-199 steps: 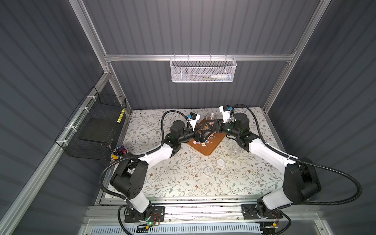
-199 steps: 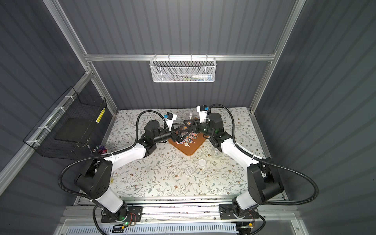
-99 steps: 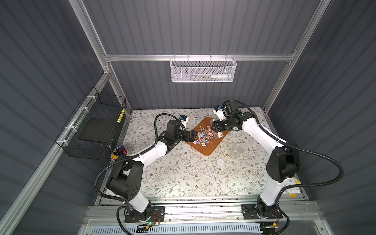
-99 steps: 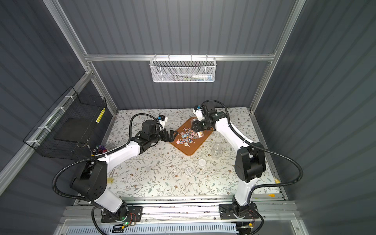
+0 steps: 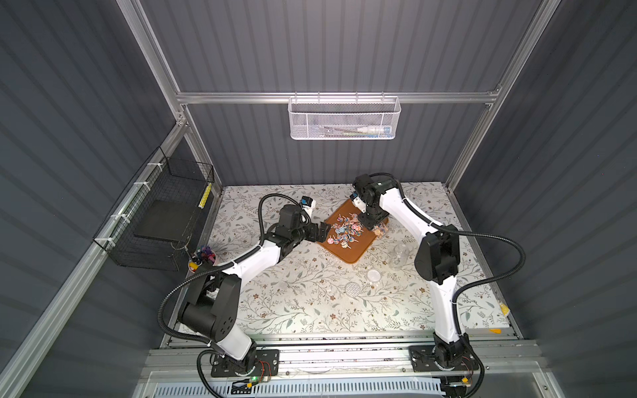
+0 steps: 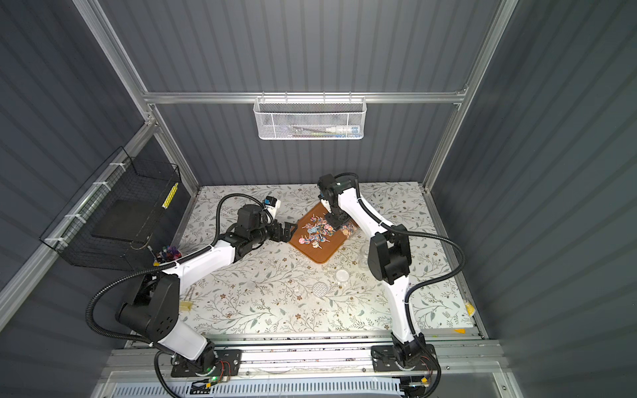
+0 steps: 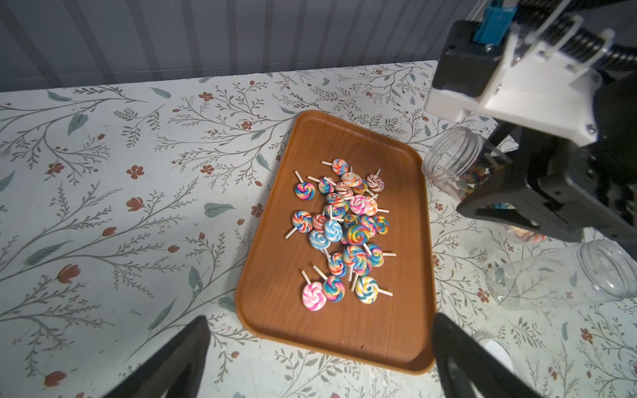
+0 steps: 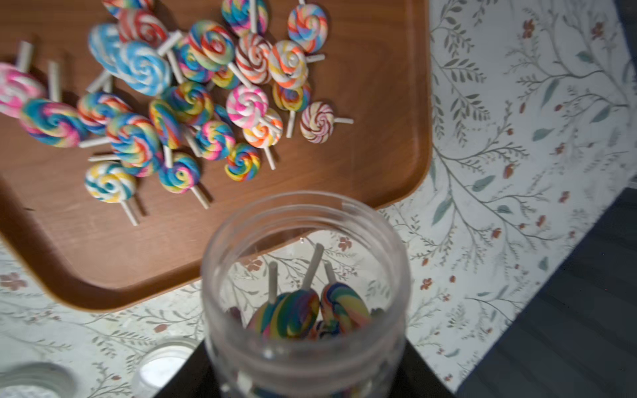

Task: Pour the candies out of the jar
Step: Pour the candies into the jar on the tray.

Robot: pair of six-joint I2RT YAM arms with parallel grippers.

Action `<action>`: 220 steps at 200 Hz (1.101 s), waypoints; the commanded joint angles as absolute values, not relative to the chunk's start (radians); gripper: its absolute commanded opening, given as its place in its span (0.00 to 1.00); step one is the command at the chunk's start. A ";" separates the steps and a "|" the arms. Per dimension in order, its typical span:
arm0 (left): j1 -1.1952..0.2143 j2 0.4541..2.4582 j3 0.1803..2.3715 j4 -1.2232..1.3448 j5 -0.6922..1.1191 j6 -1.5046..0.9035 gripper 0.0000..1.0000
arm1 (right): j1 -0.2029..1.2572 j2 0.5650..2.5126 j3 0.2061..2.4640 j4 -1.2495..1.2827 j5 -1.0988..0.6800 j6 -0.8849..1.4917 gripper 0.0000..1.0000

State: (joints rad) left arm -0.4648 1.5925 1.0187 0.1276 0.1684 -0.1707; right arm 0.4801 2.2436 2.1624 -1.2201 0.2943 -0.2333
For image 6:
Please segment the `pile of colourful lollipops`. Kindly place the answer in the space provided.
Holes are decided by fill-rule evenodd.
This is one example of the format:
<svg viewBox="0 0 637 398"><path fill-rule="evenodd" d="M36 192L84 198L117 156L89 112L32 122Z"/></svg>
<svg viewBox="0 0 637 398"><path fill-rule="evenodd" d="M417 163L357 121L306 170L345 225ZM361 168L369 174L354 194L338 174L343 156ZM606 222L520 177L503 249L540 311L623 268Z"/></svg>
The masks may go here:
<svg viewBox="0 0 637 398"><path fill-rule="evenodd" d="M356 224L349 221L336 231L324 217L313 215L303 225L302 234L297 241L300 245L310 245L315 249L322 249L324 244L336 243L340 238L347 240L356 230Z"/></svg>

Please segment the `clear candy jar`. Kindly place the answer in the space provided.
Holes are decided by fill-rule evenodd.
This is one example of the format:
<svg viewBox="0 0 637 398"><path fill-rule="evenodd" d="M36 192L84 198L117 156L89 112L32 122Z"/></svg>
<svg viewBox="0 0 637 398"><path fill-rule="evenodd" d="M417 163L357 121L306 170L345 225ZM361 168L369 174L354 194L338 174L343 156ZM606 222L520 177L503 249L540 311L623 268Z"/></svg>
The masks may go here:
<svg viewBox="0 0 637 398"><path fill-rule="evenodd" d="M357 264L358 264L358 268L360 268L361 270L368 269L368 253L369 253L369 249L367 246L362 247L358 251Z"/></svg>

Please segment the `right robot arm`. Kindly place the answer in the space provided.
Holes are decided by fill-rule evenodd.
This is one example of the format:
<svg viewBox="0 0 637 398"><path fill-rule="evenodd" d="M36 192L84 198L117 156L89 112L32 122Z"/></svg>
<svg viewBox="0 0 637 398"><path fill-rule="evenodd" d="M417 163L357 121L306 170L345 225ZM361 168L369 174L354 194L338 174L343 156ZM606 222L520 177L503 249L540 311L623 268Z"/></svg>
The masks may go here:
<svg viewBox="0 0 637 398"><path fill-rule="evenodd" d="M364 198L352 173L323 175L317 186L328 224L337 228L353 221L368 237L368 269L383 283L390 306L393 357L399 368L414 368L426 340L406 303L412 263L406 228L392 224Z"/></svg>

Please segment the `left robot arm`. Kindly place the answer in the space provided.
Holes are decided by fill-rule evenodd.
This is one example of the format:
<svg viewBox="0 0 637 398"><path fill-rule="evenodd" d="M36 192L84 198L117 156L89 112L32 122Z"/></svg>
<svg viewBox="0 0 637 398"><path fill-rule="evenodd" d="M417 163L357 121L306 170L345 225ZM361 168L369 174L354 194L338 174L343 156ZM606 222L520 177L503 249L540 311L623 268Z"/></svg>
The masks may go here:
<svg viewBox="0 0 637 398"><path fill-rule="evenodd" d="M281 201L268 196L257 204L237 211L237 221L224 233L192 255L177 259L157 275L140 276L135 289L124 300L115 319L152 345L166 348L182 358L197 362L213 349L213 344L181 317L181 302L194 294L195 287L212 275L235 265L268 240L289 242L297 225L279 222Z"/></svg>

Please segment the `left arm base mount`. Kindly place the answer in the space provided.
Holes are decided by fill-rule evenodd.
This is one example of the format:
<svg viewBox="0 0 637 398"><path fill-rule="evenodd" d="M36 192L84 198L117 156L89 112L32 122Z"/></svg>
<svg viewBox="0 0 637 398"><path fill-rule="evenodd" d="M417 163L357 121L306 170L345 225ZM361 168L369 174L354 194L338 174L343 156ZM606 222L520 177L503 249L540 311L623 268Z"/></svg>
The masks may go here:
<svg viewBox="0 0 637 398"><path fill-rule="evenodd" d="M195 360L177 355L171 377L233 377L239 373L243 351L239 349L207 349Z"/></svg>

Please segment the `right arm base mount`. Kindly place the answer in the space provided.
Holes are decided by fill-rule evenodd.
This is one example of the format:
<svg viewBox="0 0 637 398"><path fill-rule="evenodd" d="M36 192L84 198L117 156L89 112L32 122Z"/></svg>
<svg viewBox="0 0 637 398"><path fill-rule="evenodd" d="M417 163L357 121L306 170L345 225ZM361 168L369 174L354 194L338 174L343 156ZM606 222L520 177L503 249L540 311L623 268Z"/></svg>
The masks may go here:
<svg viewBox="0 0 637 398"><path fill-rule="evenodd" d="M436 370L436 351L433 345L426 344L423 350L413 343L406 348L394 345L372 346L370 351L375 372L424 371Z"/></svg>

